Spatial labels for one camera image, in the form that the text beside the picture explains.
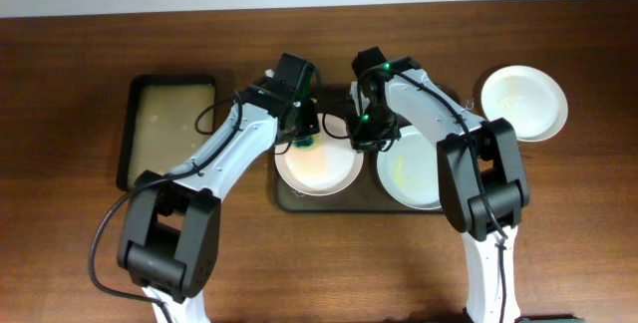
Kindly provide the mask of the white plate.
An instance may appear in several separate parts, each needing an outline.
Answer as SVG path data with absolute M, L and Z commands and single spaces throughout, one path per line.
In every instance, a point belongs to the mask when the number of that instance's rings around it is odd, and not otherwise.
M 364 155 L 351 148 L 346 140 L 328 136 L 321 126 L 334 136 L 346 135 L 345 122 L 330 114 L 318 114 L 321 145 L 314 150 L 300 151 L 289 147 L 274 159 L 277 172 L 293 190 L 311 196 L 327 196 L 347 188 L 359 175 Z

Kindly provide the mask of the light grey plate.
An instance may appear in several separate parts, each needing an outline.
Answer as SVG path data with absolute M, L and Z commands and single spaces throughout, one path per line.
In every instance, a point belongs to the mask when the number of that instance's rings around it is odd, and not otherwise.
M 378 152 L 376 171 L 383 189 L 416 210 L 440 209 L 437 152 L 414 126 L 400 128 L 401 138 Z

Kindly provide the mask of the pink plate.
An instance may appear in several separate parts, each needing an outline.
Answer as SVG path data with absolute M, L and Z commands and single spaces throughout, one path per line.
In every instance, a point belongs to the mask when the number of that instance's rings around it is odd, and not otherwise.
M 558 83 L 539 69 L 512 65 L 495 70 L 482 84 L 480 106 L 490 120 L 506 119 L 521 142 L 556 136 L 568 118 L 566 96 Z

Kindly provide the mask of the green yellow sponge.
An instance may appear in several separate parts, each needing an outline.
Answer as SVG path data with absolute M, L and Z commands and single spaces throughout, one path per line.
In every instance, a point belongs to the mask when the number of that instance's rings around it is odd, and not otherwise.
M 292 142 L 292 147 L 300 151 L 314 150 L 321 145 L 321 137 L 319 135 L 309 136 Z

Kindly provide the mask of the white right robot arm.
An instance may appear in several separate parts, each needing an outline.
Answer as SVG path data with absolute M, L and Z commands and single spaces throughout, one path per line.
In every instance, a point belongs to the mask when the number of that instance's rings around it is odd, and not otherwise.
M 355 151 L 388 151 L 400 137 L 399 118 L 436 149 L 440 205 L 464 242 L 466 319 L 521 321 L 513 249 L 530 193 L 513 126 L 462 108 L 411 57 L 389 61 L 371 48 L 357 54 L 352 69 L 356 112 L 346 123 Z

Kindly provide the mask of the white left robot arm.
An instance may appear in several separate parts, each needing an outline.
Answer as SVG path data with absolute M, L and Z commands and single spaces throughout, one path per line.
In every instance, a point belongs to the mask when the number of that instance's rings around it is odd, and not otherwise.
M 127 209 L 117 260 L 159 322 L 205 322 L 203 288 L 218 252 L 221 204 L 272 147 L 318 131 L 315 103 L 236 94 L 226 120 L 185 162 L 144 171 L 117 205 Z

